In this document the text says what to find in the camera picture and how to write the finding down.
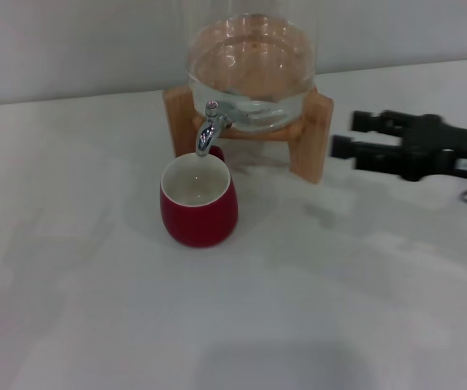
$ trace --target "wooden leg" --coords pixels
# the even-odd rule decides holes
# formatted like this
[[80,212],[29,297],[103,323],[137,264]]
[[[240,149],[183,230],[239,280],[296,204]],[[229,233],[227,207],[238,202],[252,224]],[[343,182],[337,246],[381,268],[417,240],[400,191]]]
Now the wooden leg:
[[333,108],[332,99],[310,93],[304,104],[303,132],[288,142],[291,172],[311,183],[322,179]]
[[176,157],[195,152],[196,131],[193,120],[196,112],[192,90],[188,86],[167,90],[162,95],[171,141]]

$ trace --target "table surface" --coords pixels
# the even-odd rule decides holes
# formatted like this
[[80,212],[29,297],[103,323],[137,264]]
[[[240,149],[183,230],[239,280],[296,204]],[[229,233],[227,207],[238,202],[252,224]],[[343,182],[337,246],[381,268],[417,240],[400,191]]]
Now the table surface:
[[[351,111],[467,128],[467,61],[322,75]],[[370,141],[393,142],[380,135]],[[162,226],[161,92],[0,106],[0,390],[467,390],[467,180],[418,184],[221,141],[240,222]]]

